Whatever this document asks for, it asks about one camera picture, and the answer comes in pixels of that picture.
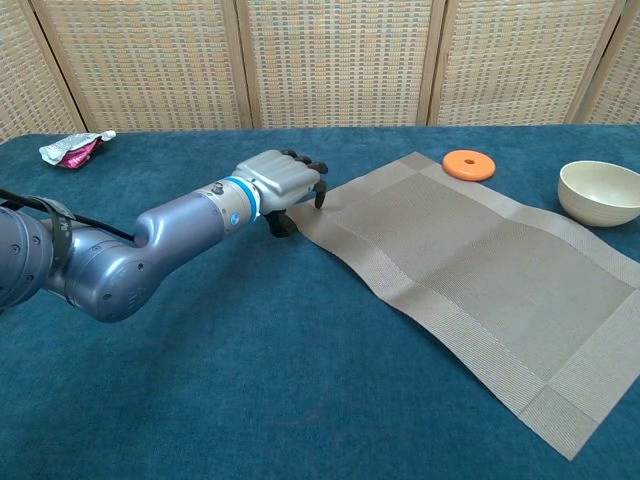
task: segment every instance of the table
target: table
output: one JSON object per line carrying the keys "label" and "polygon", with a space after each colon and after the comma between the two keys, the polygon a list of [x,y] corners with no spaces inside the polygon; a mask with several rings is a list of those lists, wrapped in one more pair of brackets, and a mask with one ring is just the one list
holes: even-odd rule
{"label": "table", "polygon": [[[485,185],[561,213],[560,167],[640,171],[640,125],[118,133],[81,170],[0,145],[0,186],[130,231],[144,210],[267,149],[330,167],[337,186],[417,151],[469,148]],[[640,261],[640,219],[592,229]],[[103,324],[40,291],[0,317],[2,478],[640,478],[640,382],[573,462],[339,260],[266,222]]]}

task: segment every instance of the gray placemat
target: gray placemat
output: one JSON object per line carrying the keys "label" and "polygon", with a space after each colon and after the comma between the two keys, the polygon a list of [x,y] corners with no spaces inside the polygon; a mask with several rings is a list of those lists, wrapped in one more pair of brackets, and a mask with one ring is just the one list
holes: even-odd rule
{"label": "gray placemat", "polygon": [[640,264],[414,153],[289,210],[573,459],[640,373]]}

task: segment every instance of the white bowl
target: white bowl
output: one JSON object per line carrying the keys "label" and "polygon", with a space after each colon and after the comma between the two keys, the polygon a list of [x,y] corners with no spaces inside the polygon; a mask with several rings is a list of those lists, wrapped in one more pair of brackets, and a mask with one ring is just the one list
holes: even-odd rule
{"label": "white bowl", "polygon": [[584,225],[622,225],[640,215],[640,174],[605,162],[568,163],[560,170],[558,198]]}

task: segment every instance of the orange disc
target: orange disc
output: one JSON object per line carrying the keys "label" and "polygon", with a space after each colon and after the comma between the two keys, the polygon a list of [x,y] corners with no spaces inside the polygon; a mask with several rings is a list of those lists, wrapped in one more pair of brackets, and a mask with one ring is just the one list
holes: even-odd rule
{"label": "orange disc", "polygon": [[453,177],[478,182],[493,175],[496,164],[484,153],[473,150],[453,150],[445,155],[442,168]]}

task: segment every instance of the snack wrapper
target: snack wrapper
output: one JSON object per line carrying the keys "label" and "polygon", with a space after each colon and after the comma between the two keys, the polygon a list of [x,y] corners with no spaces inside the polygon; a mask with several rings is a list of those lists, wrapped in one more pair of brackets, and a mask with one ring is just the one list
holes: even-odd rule
{"label": "snack wrapper", "polygon": [[75,133],[39,148],[42,160],[63,168],[77,169],[91,158],[91,153],[104,142],[115,138],[116,132]]}

